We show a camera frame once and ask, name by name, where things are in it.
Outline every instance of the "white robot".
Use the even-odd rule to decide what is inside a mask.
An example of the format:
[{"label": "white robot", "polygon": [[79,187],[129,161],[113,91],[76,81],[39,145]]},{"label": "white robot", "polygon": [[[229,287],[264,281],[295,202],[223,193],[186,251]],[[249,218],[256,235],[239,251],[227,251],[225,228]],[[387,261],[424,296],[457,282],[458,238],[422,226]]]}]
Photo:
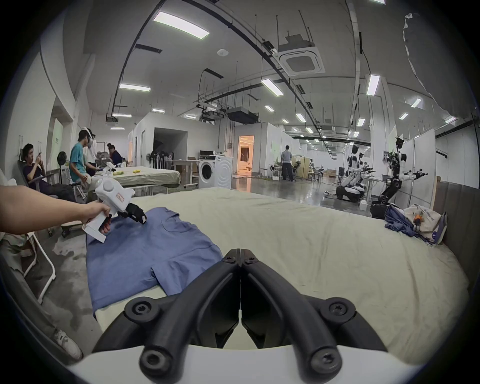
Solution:
[{"label": "white robot", "polygon": [[110,177],[105,177],[97,181],[95,193],[101,201],[110,207],[110,214],[106,216],[103,212],[97,217],[82,226],[82,229],[90,236],[100,242],[105,242],[106,236],[100,233],[105,223],[110,217],[118,213],[122,217],[130,217],[135,221],[145,224],[147,216],[143,210],[130,203],[135,191],[131,188],[123,188],[120,183]]}]

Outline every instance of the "ceiling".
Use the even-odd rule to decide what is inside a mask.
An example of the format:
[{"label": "ceiling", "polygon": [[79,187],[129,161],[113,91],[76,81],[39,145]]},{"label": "ceiling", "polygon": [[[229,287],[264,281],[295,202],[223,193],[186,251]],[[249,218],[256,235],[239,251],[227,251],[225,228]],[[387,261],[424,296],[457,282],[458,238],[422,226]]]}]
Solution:
[{"label": "ceiling", "polygon": [[[305,102],[311,102],[311,113],[324,126],[325,136],[346,137],[355,85],[355,61],[350,16],[343,0],[220,0],[215,5],[205,0],[196,1],[228,21],[232,21],[228,16],[232,12],[250,31],[256,30],[259,39],[268,40],[275,47],[277,15],[280,44],[287,42],[287,35],[302,34],[306,37],[300,10],[320,51],[325,73],[302,78],[297,76],[290,80],[303,87],[305,94],[301,97]],[[88,102],[94,112],[110,112],[110,100],[115,94],[125,58],[157,2],[93,1],[85,28],[84,53],[96,54],[95,67],[87,86]],[[404,17],[412,9],[399,1],[390,1],[388,5],[371,0],[354,0],[353,3],[362,32],[362,47],[369,61],[368,66],[362,56],[360,77],[364,79],[370,71],[386,77],[391,88],[399,134],[412,137],[418,130],[422,132],[426,128],[439,127],[448,113],[428,97],[418,82],[403,44]],[[182,116],[186,112],[199,116],[200,110],[195,108],[199,97],[202,100],[210,99],[227,91],[258,84],[265,77],[279,79],[255,49],[213,16],[181,0],[167,0],[161,10],[201,26],[210,34],[199,40],[172,27],[149,21],[137,43],[162,51],[158,54],[134,49],[122,82],[147,85],[152,90],[149,93],[119,90],[116,104],[126,107],[116,108],[115,111],[142,116],[151,108],[162,108],[174,116]],[[246,32],[236,21],[233,24]],[[225,57],[217,55],[221,48],[229,54]],[[223,78],[202,73],[205,68],[221,74]],[[369,141],[367,122],[370,121],[370,115],[364,94],[366,84],[364,80],[360,84],[359,110],[355,120],[359,116],[366,119],[364,126],[358,128],[358,139]],[[225,107],[243,105],[251,112],[258,113],[261,121],[275,125],[284,125],[282,119],[286,119],[289,124],[285,124],[285,130],[292,135],[306,132],[306,127],[312,124],[311,120],[307,118],[306,123],[298,121],[295,113],[302,112],[306,117],[305,111],[301,111],[300,103],[286,84],[277,86],[284,93],[281,97],[274,96],[266,87],[260,86],[222,97],[216,102]],[[410,105],[417,97],[423,101],[413,109]],[[271,106],[275,112],[267,111],[265,105]],[[405,111],[409,117],[399,120]]]}]

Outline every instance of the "reflective floor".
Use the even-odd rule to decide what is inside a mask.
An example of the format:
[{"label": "reflective floor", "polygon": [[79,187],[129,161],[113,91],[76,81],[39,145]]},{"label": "reflective floor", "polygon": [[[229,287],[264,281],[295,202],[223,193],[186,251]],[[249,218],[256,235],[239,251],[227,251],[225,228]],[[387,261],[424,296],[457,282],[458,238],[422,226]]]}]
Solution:
[{"label": "reflective floor", "polygon": [[278,197],[303,204],[320,205],[370,217],[370,211],[361,211],[358,203],[352,203],[348,201],[346,197],[344,197],[343,200],[338,200],[336,196],[325,196],[324,191],[335,193],[336,184],[330,182],[323,181],[319,183],[318,181],[311,182],[307,180],[291,182],[281,179],[280,181],[273,181],[256,178],[239,178],[232,179],[232,188],[239,191]]}]

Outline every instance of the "hand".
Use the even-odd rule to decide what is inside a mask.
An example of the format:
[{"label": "hand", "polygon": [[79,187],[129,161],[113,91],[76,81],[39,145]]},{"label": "hand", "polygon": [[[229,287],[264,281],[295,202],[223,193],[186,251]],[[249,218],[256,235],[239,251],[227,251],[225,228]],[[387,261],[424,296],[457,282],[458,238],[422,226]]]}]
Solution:
[{"label": "hand", "polygon": [[[80,221],[82,223],[87,223],[91,219],[97,217],[101,212],[108,216],[110,214],[110,207],[101,203],[100,201],[92,201],[88,204],[80,204]],[[103,228],[100,230],[101,233],[105,234],[110,231],[110,219],[105,223]]]}]

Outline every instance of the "white partition wall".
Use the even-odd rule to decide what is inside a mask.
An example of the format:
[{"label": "white partition wall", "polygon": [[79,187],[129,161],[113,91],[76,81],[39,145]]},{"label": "white partition wall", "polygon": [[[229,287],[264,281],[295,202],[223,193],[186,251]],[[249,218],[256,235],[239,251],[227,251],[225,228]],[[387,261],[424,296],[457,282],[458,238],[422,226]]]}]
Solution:
[{"label": "white partition wall", "polygon": [[422,169],[428,175],[418,180],[402,182],[402,188],[393,201],[402,209],[412,204],[430,207],[436,170],[435,131],[429,130],[418,138],[407,141],[400,152],[407,155],[405,167],[400,172],[417,172]]}]

